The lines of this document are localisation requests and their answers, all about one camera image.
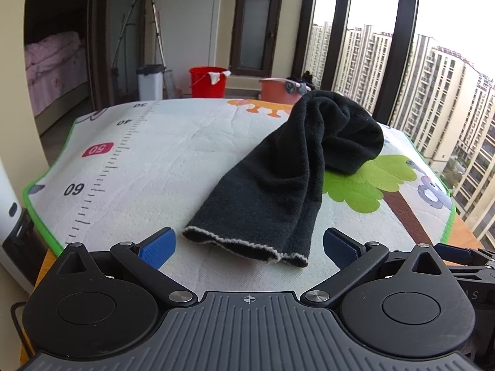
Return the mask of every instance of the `orange animal print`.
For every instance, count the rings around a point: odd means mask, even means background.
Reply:
[[[244,106],[244,105],[252,104],[254,105],[254,107],[246,110],[249,113],[258,113],[258,109],[260,107],[263,107],[264,109],[271,110],[271,112],[268,113],[270,117],[276,117],[276,118],[280,118],[280,116],[277,113],[279,110],[282,110],[287,114],[290,114],[292,110],[292,105],[290,104],[263,102],[262,100],[233,99],[233,100],[228,100],[227,103],[234,106]]]

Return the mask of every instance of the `apartment building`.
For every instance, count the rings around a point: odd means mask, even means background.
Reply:
[[[383,80],[392,34],[371,25],[348,29],[334,90],[373,112]]]
[[[479,145],[494,109],[490,86],[461,54],[417,35],[391,125],[441,173],[453,152],[469,160]]]
[[[311,28],[308,52],[306,53],[306,65],[304,68],[313,74],[313,84],[317,88],[320,88],[321,78],[325,70],[331,32],[331,22],[325,22],[322,26],[314,23]]]
[[[469,163],[492,116],[493,96],[491,95],[492,79],[478,74],[478,82],[474,90],[468,115],[462,126],[461,135],[454,153]]]
[[[487,101],[491,108],[489,124],[482,131],[481,143],[472,154],[461,181],[454,189],[453,196],[456,206],[474,235],[479,240],[488,240],[495,246],[495,89],[486,88]]]

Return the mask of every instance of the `black cable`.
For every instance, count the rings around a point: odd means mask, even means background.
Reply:
[[[12,322],[14,323],[14,327],[17,331],[17,334],[19,335],[19,339],[21,339],[22,346],[24,347],[24,350],[26,351],[26,354],[28,355],[29,358],[33,357],[33,352],[31,351],[31,348],[29,347],[29,344],[26,340],[26,337],[24,336],[24,332],[22,331],[21,324],[19,323],[19,319],[17,319],[17,314],[15,311],[18,308],[24,307],[26,305],[25,301],[20,301],[18,303],[14,303],[11,306],[11,317],[12,317]]]

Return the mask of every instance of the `red bucket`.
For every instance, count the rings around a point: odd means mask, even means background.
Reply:
[[[195,66],[191,68],[189,70],[191,73],[191,96],[222,98],[225,95],[227,77],[220,74],[220,80],[212,85],[208,73],[222,73],[226,70],[220,66]]]

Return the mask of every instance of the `tree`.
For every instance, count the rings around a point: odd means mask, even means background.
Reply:
[[[449,159],[444,168],[442,176],[442,180],[451,190],[453,190],[457,186],[457,184],[459,184],[459,181],[461,181],[462,178],[462,172],[460,172],[457,168],[456,160],[454,158],[451,157]]]
[[[383,199],[416,244],[432,244],[399,191],[405,181],[418,178],[414,168],[418,169],[414,162],[403,155],[378,156],[363,164],[356,174],[325,172],[323,193],[336,202],[345,201],[351,209],[363,214],[378,210]]]

